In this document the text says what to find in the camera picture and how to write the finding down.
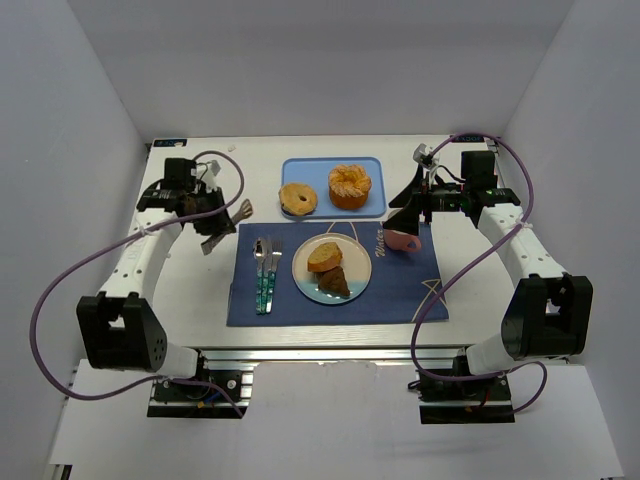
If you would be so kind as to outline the metal tongs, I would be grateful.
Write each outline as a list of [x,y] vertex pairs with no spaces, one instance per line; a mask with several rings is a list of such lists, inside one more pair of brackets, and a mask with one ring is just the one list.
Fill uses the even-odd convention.
[[231,217],[233,227],[226,229],[223,233],[212,235],[201,243],[201,250],[204,255],[209,255],[213,249],[227,236],[236,232],[236,227],[242,220],[248,219],[253,214],[253,207],[248,199],[242,201],[239,210]]

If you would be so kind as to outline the sliced toast bread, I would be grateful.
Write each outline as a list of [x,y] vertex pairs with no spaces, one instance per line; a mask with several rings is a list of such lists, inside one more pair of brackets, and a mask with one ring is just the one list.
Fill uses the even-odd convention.
[[343,253],[336,242],[325,242],[316,247],[307,259],[307,270],[322,273],[341,265]]

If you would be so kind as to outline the brown croissant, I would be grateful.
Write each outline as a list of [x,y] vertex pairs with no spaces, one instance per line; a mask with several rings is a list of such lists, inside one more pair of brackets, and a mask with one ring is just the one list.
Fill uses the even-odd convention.
[[320,291],[342,298],[350,297],[351,291],[341,266],[324,272],[316,272],[315,278]]

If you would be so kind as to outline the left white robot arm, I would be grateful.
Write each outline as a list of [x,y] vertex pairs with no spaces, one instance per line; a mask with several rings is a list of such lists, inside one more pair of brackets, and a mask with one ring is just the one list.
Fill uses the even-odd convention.
[[131,223],[133,240],[99,292],[82,297],[76,307],[92,367],[196,376],[198,352],[169,342],[152,303],[164,263],[186,224],[204,237],[205,254],[235,232],[216,183],[219,171],[217,161],[200,156],[168,158],[163,177],[143,191]]

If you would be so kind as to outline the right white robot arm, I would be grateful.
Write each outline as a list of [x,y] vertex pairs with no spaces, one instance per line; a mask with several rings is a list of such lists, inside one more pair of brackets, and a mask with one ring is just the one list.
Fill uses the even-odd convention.
[[514,285],[499,332],[464,348],[454,361],[454,376],[490,378],[528,359],[582,353],[592,283],[570,274],[543,246],[516,194],[499,187],[494,153],[463,152],[461,175],[451,182],[438,176],[441,164],[425,145],[417,147],[414,160],[416,173],[390,202],[393,212],[384,230],[417,235],[434,214],[461,212],[491,243]]

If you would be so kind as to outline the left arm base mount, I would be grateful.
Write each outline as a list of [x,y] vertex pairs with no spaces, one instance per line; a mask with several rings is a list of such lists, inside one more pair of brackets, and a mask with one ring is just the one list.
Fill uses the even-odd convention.
[[155,382],[147,407],[149,418],[239,419],[251,398],[255,365],[201,351],[196,376],[187,384]]

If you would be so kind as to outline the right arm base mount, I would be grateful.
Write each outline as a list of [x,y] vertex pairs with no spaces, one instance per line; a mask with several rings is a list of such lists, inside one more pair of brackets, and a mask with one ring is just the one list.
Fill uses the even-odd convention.
[[505,377],[461,382],[469,376],[467,359],[458,354],[451,366],[433,370],[434,374],[453,377],[453,381],[435,380],[417,373],[407,389],[418,395],[423,425],[514,423],[511,391]]

